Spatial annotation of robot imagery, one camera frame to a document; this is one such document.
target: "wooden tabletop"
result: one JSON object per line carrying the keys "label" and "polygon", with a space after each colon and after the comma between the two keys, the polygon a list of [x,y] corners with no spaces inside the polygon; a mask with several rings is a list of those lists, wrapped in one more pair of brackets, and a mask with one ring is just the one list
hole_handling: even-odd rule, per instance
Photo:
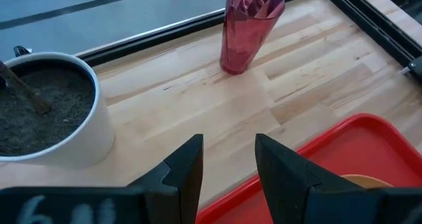
{"label": "wooden tabletop", "polygon": [[[370,1],[422,42],[389,0]],[[204,205],[256,173],[256,133],[295,149],[360,112],[422,148],[419,87],[329,0],[289,2],[242,75],[220,69],[221,38],[220,25],[96,67],[117,133],[110,154],[83,170],[3,164],[0,187],[125,186],[203,133]]]}

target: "translucent red cup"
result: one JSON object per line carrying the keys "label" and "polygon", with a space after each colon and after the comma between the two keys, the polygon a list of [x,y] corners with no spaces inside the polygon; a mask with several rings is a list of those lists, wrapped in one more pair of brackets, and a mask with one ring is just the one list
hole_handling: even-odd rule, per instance
{"label": "translucent red cup", "polygon": [[245,72],[285,9],[284,0],[227,0],[220,66]]}

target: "red plastic tray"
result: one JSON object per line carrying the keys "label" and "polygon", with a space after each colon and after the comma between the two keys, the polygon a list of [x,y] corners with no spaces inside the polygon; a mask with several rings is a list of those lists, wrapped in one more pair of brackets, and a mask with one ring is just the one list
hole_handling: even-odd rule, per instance
{"label": "red plastic tray", "polygon": [[[297,153],[337,175],[361,174],[394,186],[422,186],[422,158],[387,121],[354,115]],[[258,175],[199,212],[197,224],[272,223]]]}

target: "white pot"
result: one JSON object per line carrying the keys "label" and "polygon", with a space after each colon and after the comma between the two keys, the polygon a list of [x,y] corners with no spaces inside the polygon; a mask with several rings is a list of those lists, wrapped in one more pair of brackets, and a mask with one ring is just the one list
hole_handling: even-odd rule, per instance
{"label": "white pot", "polygon": [[0,156],[0,162],[31,163],[68,168],[83,168],[98,163],[113,146],[114,131],[95,72],[83,60],[64,53],[33,53],[11,59],[5,64],[12,68],[21,63],[39,59],[65,60],[85,70],[95,87],[95,98],[91,111],[82,124],[61,142],[29,155]]}

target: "wooden stick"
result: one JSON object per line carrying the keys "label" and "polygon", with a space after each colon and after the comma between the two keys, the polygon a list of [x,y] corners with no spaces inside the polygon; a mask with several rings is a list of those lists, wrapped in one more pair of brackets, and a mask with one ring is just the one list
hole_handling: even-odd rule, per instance
{"label": "wooden stick", "polygon": [[51,111],[50,102],[46,101],[39,93],[34,92],[2,61],[0,61],[0,76],[3,77],[9,85],[14,87],[15,90],[23,92],[26,99],[31,102],[32,106],[39,114],[45,114]]}

